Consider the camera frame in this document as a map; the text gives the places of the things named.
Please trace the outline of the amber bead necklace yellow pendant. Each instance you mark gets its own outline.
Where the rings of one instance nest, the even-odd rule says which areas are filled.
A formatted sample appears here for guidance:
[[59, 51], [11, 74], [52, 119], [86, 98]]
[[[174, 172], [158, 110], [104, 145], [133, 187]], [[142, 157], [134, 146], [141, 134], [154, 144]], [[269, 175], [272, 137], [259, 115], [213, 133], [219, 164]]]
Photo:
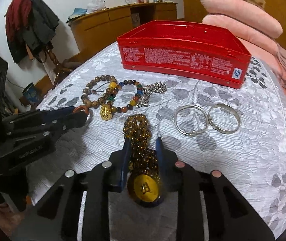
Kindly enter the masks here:
[[149, 148], [151, 132], [143, 114], [131, 115], [124, 123], [123, 134], [130, 140], [129, 178], [127, 190], [134, 202], [144, 208], [153, 208], [163, 201], [163, 191], [155, 150]]

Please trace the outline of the silver bangle with ball ends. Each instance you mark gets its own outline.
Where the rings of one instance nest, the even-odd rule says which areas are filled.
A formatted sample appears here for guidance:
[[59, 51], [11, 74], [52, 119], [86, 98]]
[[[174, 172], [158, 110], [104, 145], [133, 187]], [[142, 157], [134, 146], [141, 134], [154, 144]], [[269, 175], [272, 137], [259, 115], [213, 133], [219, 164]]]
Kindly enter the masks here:
[[173, 121], [177, 131], [190, 138], [206, 132], [209, 126], [206, 111], [194, 104], [178, 107], [174, 112]]

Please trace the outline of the multicolour bead bracelet gold charm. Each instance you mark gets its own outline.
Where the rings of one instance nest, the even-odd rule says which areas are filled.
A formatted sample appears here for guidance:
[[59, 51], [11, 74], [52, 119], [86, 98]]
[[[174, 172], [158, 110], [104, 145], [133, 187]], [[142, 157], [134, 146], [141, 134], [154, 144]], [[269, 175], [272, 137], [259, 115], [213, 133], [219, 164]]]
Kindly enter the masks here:
[[[133, 85], [136, 87], [135, 96], [133, 96], [128, 104], [124, 106], [114, 106], [115, 97], [117, 96], [118, 92], [127, 85]], [[133, 110], [144, 94], [142, 88], [142, 84], [136, 80], [124, 80], [119, 83], [111, 81], [105, 92], [107, 94], [106, 102], [100, 105], [101, 119], [104, 121], [109, 121], [112, 119], [115, 113], [126, 113], [129, 110]]]

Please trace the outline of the silver metal watch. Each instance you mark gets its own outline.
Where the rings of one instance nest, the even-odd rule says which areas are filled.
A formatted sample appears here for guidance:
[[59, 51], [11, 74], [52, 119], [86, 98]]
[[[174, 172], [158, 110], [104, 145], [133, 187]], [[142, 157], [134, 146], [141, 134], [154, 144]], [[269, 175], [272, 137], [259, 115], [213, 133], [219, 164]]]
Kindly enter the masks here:
[[150, 96], [153, 93], [164, 94], [167, 90], [166, 84], [164, 82], [155, 82], [153, 84], [143, 85], [141, 90], [137, 91], [138, 102], [136, 104], [137, 108], [149, 106]]

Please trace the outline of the blue cup on floor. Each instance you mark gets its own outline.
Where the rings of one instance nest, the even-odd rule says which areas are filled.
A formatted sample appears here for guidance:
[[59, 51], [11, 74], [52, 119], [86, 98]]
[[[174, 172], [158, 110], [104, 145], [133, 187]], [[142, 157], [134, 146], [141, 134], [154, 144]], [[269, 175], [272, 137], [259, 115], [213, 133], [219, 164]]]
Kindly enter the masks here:
[[36, 88], [33, 83], [29, 83], [22, 91], [22, 94], [31, 105], [38, 104], [42, 101], [41, 90]]

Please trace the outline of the wooden coat rack stand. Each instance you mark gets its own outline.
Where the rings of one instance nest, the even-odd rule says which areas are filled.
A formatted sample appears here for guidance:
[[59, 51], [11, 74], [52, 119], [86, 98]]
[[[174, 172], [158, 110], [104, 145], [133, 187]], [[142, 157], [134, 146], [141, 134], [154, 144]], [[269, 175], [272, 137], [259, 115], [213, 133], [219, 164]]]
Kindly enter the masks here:
[[46, 54], [46, 59], [43, 66], [52, 83], [52, 89], [54, 89], [74, 68], [64, 67], [48, 45], [44, 48], [44, 53]]

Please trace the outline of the clothes on coat rack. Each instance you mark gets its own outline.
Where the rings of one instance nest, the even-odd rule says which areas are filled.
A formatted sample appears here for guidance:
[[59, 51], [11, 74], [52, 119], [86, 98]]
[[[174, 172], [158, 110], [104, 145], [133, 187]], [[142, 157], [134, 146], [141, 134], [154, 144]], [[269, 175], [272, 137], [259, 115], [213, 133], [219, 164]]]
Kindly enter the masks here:
[[40, 60], [46, 48], [53, 49], [59, 18], [43, 0], [12, 0], [5, 14], [5, 32], [14, 63], [28, 55]]

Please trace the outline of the wooden sideboard cabinet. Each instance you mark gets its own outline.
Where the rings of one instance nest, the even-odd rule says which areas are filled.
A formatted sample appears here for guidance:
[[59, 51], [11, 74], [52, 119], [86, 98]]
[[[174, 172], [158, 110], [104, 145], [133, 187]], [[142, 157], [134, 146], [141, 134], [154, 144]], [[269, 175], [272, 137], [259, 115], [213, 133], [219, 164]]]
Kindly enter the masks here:
[[84, 63], [128, 31], [154, 20], [176, 20], [174, 2], [134, 3], [80, 16], [68, 23], [79, 53], [69, 61]]

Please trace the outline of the blue cloth on sideboard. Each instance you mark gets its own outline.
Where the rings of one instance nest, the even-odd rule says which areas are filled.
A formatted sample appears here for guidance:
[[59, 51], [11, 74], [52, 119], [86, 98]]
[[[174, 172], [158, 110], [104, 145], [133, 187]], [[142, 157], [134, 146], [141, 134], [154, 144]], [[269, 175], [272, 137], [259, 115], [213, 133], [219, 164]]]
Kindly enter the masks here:
[[69, 22], [75, 20], [76, 18], [82, 17], [86, 14], [87, 14], [87, 9], [75, 8], [73, 13], [70, 16], [68, 16], [66, 23], [69, 23]]

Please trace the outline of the white plastic bag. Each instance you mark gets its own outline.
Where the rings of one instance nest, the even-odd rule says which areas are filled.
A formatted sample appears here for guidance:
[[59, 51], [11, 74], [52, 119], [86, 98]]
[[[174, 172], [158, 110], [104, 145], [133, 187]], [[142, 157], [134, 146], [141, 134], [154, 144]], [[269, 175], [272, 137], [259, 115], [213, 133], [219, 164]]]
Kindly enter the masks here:
[[105, 1], [104, 0], [90, 0], [86, 8], [87, 8], [87, 13], [92, 13], [92, 12], [103, 10], [105, 9]]

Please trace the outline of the red tin box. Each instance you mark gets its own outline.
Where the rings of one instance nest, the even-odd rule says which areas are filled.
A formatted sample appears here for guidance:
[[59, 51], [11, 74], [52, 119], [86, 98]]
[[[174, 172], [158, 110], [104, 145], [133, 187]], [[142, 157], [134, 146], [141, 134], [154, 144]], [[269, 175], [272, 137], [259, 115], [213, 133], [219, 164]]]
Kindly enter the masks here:
[[239, 89], [251, 54], [228, 29], [151, 21], [117, 38], [125, 69], [194, 78]]

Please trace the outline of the lower pink folded quilt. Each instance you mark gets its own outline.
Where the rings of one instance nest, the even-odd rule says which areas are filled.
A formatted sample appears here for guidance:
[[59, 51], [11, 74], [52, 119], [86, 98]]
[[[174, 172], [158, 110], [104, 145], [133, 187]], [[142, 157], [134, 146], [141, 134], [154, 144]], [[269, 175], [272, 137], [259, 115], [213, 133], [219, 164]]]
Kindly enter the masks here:
[[246, 40], [273, 55], [277, 55], [278, 45], [274, 40], [238, 20], [224, 15], [209, 14], [203, 18], [202, 23], [226, 28], [236, 37]]

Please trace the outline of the pink folded quilt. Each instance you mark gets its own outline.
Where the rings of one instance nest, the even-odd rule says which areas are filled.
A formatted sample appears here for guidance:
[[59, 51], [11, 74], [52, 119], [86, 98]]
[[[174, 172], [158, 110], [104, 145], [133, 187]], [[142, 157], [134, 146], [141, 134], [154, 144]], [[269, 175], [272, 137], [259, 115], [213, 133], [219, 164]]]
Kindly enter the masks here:
[[278, 45], [274, 40], [238, 20], [224, 15], [209, 14], [203, 18], [202, 23], [226, 28], [236, 37], [246, 40], [273, 55], [277, 55]]
[[259, 7], [243, 0], [200, 0], [211, 14], [222, 14], [247, 24], [271, 38], [278, 38], [283, 28], [278, 20]]

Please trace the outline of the upper pink folded quilt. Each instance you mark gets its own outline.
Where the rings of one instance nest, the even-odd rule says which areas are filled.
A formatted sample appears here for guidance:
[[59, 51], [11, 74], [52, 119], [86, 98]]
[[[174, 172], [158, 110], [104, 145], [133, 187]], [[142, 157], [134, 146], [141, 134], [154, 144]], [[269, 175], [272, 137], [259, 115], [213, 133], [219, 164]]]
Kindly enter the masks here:
[[259, 7], [243, 0], [200, 0], [211, 14], [222, 14], [247, 24], [271, 38], [278, 38], [283, 28], [278, 20]]

